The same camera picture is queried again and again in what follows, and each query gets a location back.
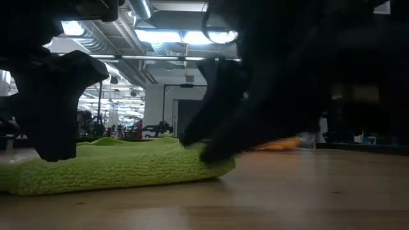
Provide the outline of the black gantry frame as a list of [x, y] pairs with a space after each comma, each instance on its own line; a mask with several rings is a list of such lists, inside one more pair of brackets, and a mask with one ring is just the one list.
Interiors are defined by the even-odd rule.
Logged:
[[206, 93], [206, 85], [197, 84], [164, 84], [162, 90], [162, 121], [169, 121], [177, 128], [178, 101], [201, 100]]
[[98, 90], [98, 108], [97, 108], [97, 116], [96, 116], [96, 122], [98, 125], [102, 124], [102, 117], [101, 117], [101, 99], [102, 99], [102, 85], [103, 82], [99, 82], [99, 90]]

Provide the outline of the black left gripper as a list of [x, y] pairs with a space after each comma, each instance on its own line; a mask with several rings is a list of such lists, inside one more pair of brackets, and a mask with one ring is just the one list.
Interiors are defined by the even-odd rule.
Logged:
[[0, 70], [12, 70], [18, 89], [11, 114], [47, 162], [76, 157], [79, 98], [109, 73], [87, 53], [49, 56], [44, 45], [63, 21], [112, 22], [118, 12], [119, 0], [0, 0]]

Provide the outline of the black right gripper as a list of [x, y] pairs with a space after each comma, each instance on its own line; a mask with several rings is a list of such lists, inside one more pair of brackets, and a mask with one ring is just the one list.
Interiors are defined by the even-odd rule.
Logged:
[[358, 56], [378, 50], [385, 59], [407, 52], [409, 60], [409, 0], [208, 0], [206, 16], [213, 15], [237, 32], [242, 61], [197, 63], [207, 89], [180, 142], [211, 139], [200, 155], [205, 164], [318, 124], [315, 95], [304, 102], [298, 96], [248, 100], [230, 115], [251, 83], [266, 86], [303, 66], [316, 70], [338, 51]]

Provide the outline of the white blue floor box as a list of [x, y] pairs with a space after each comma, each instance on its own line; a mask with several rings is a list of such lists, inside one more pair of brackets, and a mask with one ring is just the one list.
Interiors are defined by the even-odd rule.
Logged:
[[357, 135], [357, 136], [354, 137], [354, 143], [375, 145], [376, 144], [376, 137], [375, 136]]

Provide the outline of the person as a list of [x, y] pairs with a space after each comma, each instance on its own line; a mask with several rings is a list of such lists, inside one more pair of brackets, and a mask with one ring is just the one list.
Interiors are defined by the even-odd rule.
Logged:
[[95, 122], [92, 113], [88, 110], [77, 112], [77, 135], [86, 136], [95, 134]]

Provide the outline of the silver ceiling duct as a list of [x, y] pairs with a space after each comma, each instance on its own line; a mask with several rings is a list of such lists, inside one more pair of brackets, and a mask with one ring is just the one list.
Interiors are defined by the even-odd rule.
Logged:
[[150, 0], [120, 0], [118, 18], [112, 22], [89, 20], [79, 22], [84, 33], [74, 41], [90, 54], [113, 55], [116, 59], [108, 63], [117, 68], [131, 84], [144, 87], [156, 80], [146, 69], [146, 63], [138, 59], [118, 59], [118, 56], [145, 55], [144, 48], [134, 29], [153, 15]]

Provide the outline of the long ceiling light bar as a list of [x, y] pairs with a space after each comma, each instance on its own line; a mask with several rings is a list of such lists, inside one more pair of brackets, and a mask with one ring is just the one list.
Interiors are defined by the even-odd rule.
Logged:
[[205, 57], [191, 57], [191, 56], [136, 56], [136, 55], [108, 55], [108, 54], [91, 54], [91, 57], [97, 59], [132, 59], [145, 61], [202, 61]]

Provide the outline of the clear plastic bin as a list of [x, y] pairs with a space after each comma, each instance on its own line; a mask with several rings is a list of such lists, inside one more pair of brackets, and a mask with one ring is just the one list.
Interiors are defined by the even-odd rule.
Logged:
[[309, 148], [315, 149], [316, 148], [316, 133], [310, 132], [303, 132], [299, 136], [300, 138], [300, 147], [301, 148]]

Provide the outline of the orange microfiber towel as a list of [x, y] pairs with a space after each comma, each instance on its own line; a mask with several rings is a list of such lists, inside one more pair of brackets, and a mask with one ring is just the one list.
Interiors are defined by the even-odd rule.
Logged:
[[266, 142], [255, 148], [257, 151], [286, 151], [295, 150], [301, 144], [301, 138], [290, 137], [286, 139], [280, 139], [278, 141]]

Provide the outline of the green microfiber towel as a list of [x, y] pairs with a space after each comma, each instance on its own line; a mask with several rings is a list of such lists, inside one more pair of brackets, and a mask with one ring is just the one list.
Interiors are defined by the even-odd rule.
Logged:
[[104, 137], [77, 144], [77, 156], [46, 162], [29, 158], [0, 162], [0, 192], [20, 196], [165, 185], [221, 177], [236, 167], [233, 158], [206, 166], [203, 145], [184, 148], [174, 137], [128, 142]]

